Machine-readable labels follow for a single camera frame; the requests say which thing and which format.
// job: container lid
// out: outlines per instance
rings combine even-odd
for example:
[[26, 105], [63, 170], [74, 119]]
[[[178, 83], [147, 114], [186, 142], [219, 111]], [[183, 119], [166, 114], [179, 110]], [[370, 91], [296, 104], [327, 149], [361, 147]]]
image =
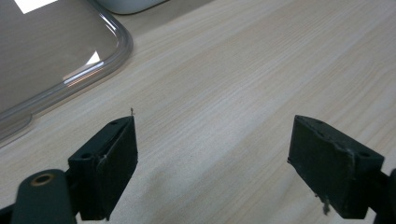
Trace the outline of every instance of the container lid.
[[0, 142], [34, 115], [114, 72], [132, 38], [94, 1], [4, 0], [0, 7]]

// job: light wood tabletop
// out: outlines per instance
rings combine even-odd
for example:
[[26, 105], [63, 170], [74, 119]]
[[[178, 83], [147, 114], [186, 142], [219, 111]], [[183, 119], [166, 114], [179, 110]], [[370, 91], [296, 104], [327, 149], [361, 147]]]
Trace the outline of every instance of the light wood tabletop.
[[139, 163], [109, 223], [373, 223], [325, 216], [287, 157], [304, 115], [396, 167], [396, 1], [171, 0], [116, 18], [132, 57], [0, 149], [2, 207], [132, 107]]

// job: transparent lid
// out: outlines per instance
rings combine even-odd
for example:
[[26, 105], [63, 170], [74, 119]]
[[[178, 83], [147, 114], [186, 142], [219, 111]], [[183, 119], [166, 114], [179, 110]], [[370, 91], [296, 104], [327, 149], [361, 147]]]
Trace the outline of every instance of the transparent lid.
[[4, 0], [0, 15], [0, 142], [132, 51], [129, 33], [93, 1]]

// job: wooden table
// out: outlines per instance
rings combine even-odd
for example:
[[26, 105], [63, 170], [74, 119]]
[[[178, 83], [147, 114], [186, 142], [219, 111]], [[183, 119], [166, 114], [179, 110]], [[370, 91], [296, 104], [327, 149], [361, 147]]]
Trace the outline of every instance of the wooden table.
[[172, 0], [117, 16], [134, 52], [0, 149], [0, 205], [134, 109], [139, 163], [110, 223], [373, 223], [328, 216], [286, 163], [293, 117], [396, 167], [394, 0]]

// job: clear plastic container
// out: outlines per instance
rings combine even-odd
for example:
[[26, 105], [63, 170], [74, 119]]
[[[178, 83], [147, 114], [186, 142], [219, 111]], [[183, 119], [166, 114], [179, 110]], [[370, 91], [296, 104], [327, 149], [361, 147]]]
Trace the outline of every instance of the clear plastic container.
[[0, 15], [0, 146], [132, 51], [128, 31], [94, 1], [4, 0]]

